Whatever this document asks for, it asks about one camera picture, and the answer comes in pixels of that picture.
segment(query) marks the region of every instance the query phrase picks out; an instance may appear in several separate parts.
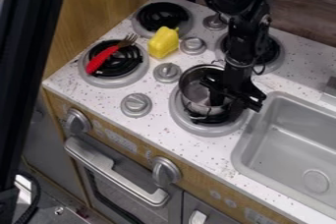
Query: sink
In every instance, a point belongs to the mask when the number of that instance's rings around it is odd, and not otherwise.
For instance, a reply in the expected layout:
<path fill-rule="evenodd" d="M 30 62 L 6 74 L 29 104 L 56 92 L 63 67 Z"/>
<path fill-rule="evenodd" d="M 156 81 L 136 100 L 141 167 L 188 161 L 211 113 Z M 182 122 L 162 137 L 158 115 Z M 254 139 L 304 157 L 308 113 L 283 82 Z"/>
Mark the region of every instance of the sink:
<path fill-rule="evenodd" d="M 243 175 L 336 218 L 336 113 L 268 95 L 231 156 Z"/>

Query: white countertop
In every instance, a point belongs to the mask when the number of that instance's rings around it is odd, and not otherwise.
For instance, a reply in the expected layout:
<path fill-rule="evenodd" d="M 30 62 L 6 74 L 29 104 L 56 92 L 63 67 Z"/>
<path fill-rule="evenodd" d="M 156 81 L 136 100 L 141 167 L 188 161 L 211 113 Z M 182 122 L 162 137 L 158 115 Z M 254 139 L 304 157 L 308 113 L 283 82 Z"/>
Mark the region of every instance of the white countertop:
<path fill-rule="evenodd" d="M 217 38 L 226 31 L 210 31 L 203 27 L 203 18 L 213 14 L 206 7 L 184 0 L 151 1 L 174 2 L 189 9 L 195 16 L 195 26 L 188 36 L 203 38 L 210 50 L 198 56 L 176 51 L 163 60 L 150 58 L 149 71 L 141 80 L 116 89 L 104 89 L 87 84 L 80 77 L 77 61 L 74 59 L 44 81 L 44 87 L 294 221 L 335 224 L 336 220 L 281 195 L 235 170 L 230 155 L 245 126 L 226 137 L 202 138 L 189 134 L 173 121 L 169 115 L 168 99 L 177 84 L 158 83 L 152 75 L 153 69 L 166 62 L 178 64 L 183 71 L 197 64 L 210 64 L 215 60 L 211 49 Z M 125 37 L 133 31 L 130 18 L 122 21 L 99 40 Z M 335 107 L 319 101 L 329 77 L 336 76 L 336 49 L 277 29 L 272 29 L 271 34 L 285 45 L 285 63 L 274 73 L 253 78 L 256 86 L 266 93 L 275 90 L 284 91 L 336 110 Z M 138 39 L 138 43 L 144 48 L 147 48 L 146 42 L 144 38 Z M 153 102 L 152 111 L 140 119 L 126 117 L 120 110 L 121 100 L 134 92 L 147 94 Z"/>

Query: silver pot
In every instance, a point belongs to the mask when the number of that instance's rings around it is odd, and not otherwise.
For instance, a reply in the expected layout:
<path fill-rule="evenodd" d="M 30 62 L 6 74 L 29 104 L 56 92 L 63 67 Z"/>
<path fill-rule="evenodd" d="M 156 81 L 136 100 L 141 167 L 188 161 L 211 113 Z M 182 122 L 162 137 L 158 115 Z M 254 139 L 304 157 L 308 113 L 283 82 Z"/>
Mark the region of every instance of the silver pot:
<path fill-rule="evenodd" d="M 223 114 L 227 110 L 227 106 L 224 104 L 211 105 L 209 89 L 200 84 L 200 80 L 204 76 L 221 76 L 223 71 L 223 67 L 216 65 L 196 65 L 186 70 L 179 80 L 179 88 L 185 108 L 201 115 L 204 119 L 208 116 Z"/>

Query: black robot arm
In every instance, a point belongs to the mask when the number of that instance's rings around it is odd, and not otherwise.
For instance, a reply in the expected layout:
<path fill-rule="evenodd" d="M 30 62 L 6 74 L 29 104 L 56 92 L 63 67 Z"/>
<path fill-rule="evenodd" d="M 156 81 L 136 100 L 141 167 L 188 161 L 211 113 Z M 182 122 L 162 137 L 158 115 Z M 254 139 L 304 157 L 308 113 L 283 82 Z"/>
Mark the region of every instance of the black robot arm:
<path fill-rule="evenodd" d="M 204 77 L 202 84 L 223 95 L 225 103 L 239 101 L 259 111 L 266 95 L 251 80 L 256 60 L 269 50 L 270 9 L 265 0 L 205 0 L 213 10 L 230 17 L 223 80 Z"/>

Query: fork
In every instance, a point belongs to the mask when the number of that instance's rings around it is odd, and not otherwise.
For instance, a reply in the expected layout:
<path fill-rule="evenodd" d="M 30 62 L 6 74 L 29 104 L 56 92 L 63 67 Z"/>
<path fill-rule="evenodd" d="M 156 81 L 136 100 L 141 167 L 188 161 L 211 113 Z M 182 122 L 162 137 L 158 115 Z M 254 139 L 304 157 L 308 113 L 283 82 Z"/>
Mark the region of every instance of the fork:
<path fill-rule="evenodd" d="M 127 47 L 133 45 L 138 36 L 134 33 L 127 35 L 123 40 L 121 40 L 117 45 L 106 48 L 97 54 L 89 63 L 86 65 L 86 72 L 88 74 L 94 73 L 99 67 L 108 59 L 112 54 L 117 52 L 122 47 Z"/>

